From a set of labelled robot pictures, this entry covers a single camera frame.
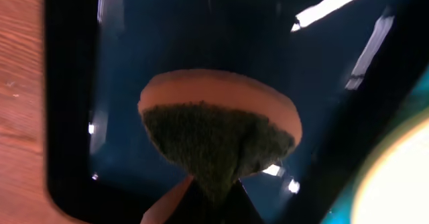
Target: black plate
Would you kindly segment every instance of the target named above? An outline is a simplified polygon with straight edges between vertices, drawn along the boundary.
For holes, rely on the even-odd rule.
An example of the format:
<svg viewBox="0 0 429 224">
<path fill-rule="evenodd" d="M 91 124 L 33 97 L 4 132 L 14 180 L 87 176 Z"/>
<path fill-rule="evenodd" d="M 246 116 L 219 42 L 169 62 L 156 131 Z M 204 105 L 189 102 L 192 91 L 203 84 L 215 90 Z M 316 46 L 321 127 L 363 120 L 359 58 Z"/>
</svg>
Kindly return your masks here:
<svg viewBox="0 0 429 224">
<path fill-rule="evenodd" d="M 309 2 L 293 0 L 297 8 Z M 46 0 L 47 185 L 67 214 L 89 223 L 139 223 L 153 197 L 91 180 L 88 121 L 97 69 L 98 0 Z M 279 223 L 318 223 L 429 59 L 427 0 L 394 5 L 395 21 L 349 104 L 312 156 Z"/>
</svg>

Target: wood grain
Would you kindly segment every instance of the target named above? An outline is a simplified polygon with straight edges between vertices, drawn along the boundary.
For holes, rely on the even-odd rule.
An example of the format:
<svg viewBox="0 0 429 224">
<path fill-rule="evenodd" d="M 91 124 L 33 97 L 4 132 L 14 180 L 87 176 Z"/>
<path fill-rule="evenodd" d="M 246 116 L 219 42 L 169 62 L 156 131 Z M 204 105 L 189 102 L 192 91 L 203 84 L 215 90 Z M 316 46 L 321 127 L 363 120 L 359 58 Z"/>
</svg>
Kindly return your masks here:
<svg viewBox="0 0 429 224">
<path fill-rule="evenodd" d="M 80 223 L 44 188 L 42 0 L 0 0 L 0 224 Z"/>
</svg>

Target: wooden table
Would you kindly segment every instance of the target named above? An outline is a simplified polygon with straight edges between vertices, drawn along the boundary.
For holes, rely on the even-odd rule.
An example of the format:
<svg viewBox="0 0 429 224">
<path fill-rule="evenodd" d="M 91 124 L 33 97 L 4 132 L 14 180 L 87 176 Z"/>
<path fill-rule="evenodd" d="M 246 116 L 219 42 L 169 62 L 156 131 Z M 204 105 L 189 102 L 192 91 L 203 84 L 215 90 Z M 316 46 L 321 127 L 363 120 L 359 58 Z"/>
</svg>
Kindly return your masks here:
<svg viewBox="0 0 429 224">
<path fill-rule="evenodd" d="M 42 0 L 0 0 L 0 224 L 79 223 L 44 184 Z"/>
</svg>

